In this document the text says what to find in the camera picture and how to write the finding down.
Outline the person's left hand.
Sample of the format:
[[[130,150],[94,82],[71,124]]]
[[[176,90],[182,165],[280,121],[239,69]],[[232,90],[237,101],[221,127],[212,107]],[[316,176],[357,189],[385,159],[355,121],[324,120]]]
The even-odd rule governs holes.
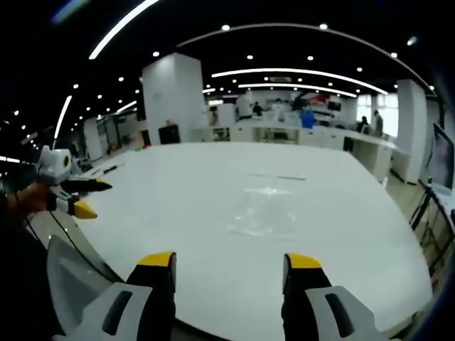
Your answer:
[[[6,202],[9,212],[29,215],[47,210],[49,197],[50,188],[44,183],[34,182],[22,190],[6,195]]]

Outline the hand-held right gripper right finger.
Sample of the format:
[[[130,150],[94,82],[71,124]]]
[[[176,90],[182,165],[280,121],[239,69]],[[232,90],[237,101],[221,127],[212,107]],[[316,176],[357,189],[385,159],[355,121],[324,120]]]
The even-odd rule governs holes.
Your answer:
[[[386,340],[375,316],[351,292],[333,286],[310,256],[284,255],[281,309],[286,340]]]

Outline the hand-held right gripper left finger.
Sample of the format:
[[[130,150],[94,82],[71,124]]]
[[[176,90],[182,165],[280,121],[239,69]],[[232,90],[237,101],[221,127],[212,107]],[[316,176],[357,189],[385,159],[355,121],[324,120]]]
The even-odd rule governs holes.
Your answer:
[[[54,340],[170,340],[175,322],[176,253],[140,259],[126,282],[60,257],[53,269]]]

